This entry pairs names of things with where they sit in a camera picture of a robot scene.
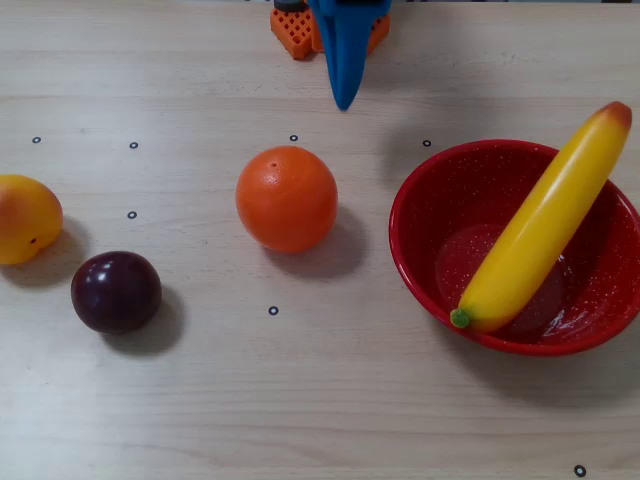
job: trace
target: orange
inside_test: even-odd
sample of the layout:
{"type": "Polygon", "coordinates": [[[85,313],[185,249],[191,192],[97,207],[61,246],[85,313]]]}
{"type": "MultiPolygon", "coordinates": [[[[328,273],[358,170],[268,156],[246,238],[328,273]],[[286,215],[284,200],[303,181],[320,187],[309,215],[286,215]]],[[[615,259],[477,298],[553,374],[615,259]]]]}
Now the orange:
{"type": "Polygon", "coordinates": [[[331,230],[338,189],[327,166],[313,153],[276,147],[244,168],[236,206],[245,228],[262,245],[278,252],[301,252],[331,230]]]}
{"type": "Polygon", "coordinates": [[[62,207],[40,182],[0,175],[0,265],[26,262],[58,237],[62,207]]]}

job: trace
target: banana tip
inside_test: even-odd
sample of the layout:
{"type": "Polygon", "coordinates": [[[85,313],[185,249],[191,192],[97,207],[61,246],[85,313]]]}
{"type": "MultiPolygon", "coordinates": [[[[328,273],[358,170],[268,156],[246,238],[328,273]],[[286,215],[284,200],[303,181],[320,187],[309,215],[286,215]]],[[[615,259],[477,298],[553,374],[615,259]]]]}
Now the banana tip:
{"type": "Polygon", "coordinates": [[[453,310],[449,318],[453,326],[457,328],[467,328],[471,323],[471,318],[469,318],[469,315],[461,308],[453,310]]]}
{"type": "Polygon", "coordinates": [[[617,121],[623,128],[627,130],[631,128],[633,114],[631,113],[631,108],[624,103],[611,102],[609,105],[604,107],[601,112],[617,121]]]}

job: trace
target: orange object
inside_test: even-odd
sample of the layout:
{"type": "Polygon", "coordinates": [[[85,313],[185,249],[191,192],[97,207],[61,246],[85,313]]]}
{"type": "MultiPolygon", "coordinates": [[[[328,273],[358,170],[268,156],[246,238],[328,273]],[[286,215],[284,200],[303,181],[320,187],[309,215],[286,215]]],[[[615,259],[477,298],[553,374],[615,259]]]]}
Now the orange object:
{"type": "MultiPolygon", "coordinates": [[[[391,28],[391,16],[385,15],[382,18],[378,18],[371,27],[371,37],[369,37],[369,46],[367,48],[367,54],[371,54],[378,44],[384,40],[389,34],[391,28]]],[[[322,45],[322,35],[320,35],[320,29],[315,20],[311,27],[311,48],[314,52],[324,52],[324,46],[322,45]]]]}
{"type": "Polygon", "coordinates": [[[0,265],[26,262],[62,230],[62,206],[40,182],[0,175],[0,265]]]}
{"type": "Polygon", "coordinates": [[[296,60],[301,60],[311,52],[311,10],[302,13],[271,12],[271,31],[276,34],[284,48],[296,60]]]}
{"type": "Polygon", "coordinates": [[[313,153],[276,147],[244,168],[236,207],[247,231],[262,245],[278,252],[301,252],[331,230],[338,189],[331,171],[313,153]]]}

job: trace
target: banana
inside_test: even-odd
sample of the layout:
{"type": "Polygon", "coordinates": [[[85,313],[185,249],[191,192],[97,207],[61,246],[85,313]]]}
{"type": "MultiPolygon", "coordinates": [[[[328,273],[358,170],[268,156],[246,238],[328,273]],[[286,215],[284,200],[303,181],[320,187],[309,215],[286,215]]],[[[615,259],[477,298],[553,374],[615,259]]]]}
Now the banana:
{"type": "Polygon", "coordinates": [[[453,325],[490,333],[531,300],[613,170],[631,118],[628,106],[610,103],[558,152],[471,279],[453,325]]]}

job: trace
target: bowl rim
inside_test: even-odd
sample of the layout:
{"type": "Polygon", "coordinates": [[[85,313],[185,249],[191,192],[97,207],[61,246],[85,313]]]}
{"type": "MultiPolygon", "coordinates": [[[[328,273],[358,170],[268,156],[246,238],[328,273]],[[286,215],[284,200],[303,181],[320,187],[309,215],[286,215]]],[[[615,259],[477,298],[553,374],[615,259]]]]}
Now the bowl rim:
{"type": "MultiPolygon", "coordinates": [[[[411,273],[409,265],[400,247],[400,227],[398,225],[399,213],[404,206],[405,200],[412,190],[413,186],[427,174],[432,168],[440,163],[446,162],[451,158],[464,154],[472,149],[494,149],[496,147],[510,147],[510,148],[524,148],[524,149],[536,149],[540,153],[546,153],[550,156],[555,156],[558,150],[546,145],[538,143],[526,142],[522,140],[508,140],[508,139],[496,139],[496,140],[480,140],[476,142],[464,143],[455,147],[443,150],[440,153],[425,160],[420,164],[404,181],[398,193],[396,194],[393,206],[391,207],[391,213],[389,215],[389,245],[391,247],[391,256],[396,264],[400,276],[404,280],[409,291],[420,302],[420,304],[437,320],[443,323],[447,328],[454,332],[467,337],[480,345],[500,350],[507,353],[516,353],[521,355],[530,356],[561,356],[569,355],[572,353],[578,353],[584,350],[594,348],[601,345],[608,340],[618,335],[622,330],[629,326],[629,324],[635,319],[640,311],[640,289],[637,289],[631,302],[627,305],[625,313],[617,317],[611,324],[598,333],[568,344],[553,344],[553,345],[534,345],[511,342],[508,340],[502,340],[500,338],[493,337],[488,334],[473,332],[469,329],[461,330],[456,328],[449,321],[449,312],[440,308],[438,304],[424,291],[422,290],[414,276],[411,273]]],[[[636,235],[640,236],[640,216],[633,207],[633,204],[629,199],[620,191],[620,189],[610,180],[607,180],[603,188],[610,188],[616,194],[619,201],[629,212],[631,220],[635,226],[636,235]]]]}

